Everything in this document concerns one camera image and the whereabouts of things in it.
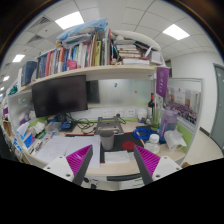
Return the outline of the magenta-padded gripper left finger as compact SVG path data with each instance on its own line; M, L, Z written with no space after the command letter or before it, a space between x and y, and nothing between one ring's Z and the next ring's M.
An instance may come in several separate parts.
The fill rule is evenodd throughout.
M85 146L68 156L59 156L44 167L45 171L80 186L93 155L91 145Z

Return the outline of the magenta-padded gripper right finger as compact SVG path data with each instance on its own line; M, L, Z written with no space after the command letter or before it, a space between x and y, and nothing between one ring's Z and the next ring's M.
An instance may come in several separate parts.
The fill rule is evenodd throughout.
M145 185L181 170L170 157L159 157L137 145L134 146L134 156Z

